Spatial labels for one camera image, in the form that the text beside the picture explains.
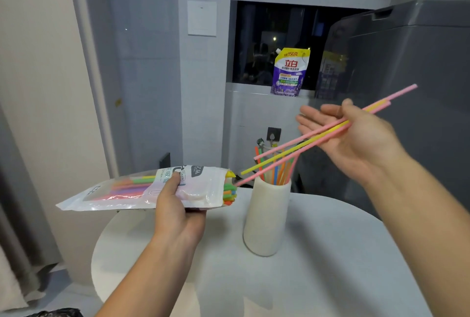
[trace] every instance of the floor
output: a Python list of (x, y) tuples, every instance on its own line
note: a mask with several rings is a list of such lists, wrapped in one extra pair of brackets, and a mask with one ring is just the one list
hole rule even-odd
[(103, 304), (97, 296), (91, 296), (91, 288), (72, 283), (65, 268), (45, 267), (38, 275), (44, 297), (29, 302), (27, 308), (0, 312), (0, 317), (24, 317), (66, 307), (78, 308), (84, 317), (93, 317)]

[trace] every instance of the dark window glass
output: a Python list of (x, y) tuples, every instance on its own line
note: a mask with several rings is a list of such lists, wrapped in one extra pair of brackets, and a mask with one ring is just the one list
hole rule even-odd
[(271, 86), (277, 48), (310, 48), (302, 88), (315, 90), (330, 27), (345, 16), (364, 11), (239, 1), (232, 81)]

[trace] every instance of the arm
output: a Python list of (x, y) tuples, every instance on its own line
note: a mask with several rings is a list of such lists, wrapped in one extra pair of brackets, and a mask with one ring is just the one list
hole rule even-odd
[(185, 213), (176, 172), (158, 196), (155, 234), (96, 317), (166, 317), (188, 276), (205, 212)]
[(405, 152), (384, 120), (350, 100), (300, 111), (304, 134), (343, 115), (352, 122), (321, 148), (364, 187), (434, 316), (470, 316), (470, 214)]

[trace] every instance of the white round table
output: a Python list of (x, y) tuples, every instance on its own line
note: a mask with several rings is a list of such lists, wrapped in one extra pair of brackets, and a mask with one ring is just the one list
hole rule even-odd
[[(292, 193), (282, 247), (260, 257), (242, 238), (250, 195), (251, 189), (241, 188), (232, 206), (208, 212), (173, 317), (431, 317), (378, 219), (342, 201)], [(153, 230), (153, 210), (121, 211), (103, 230), (91, 263), (103, 301)]]

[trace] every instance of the white wall switch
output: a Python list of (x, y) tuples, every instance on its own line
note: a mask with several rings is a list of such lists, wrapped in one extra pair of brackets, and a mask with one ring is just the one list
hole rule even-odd
[(188, 0), (188, 35), (217, 35), (217, 2)]

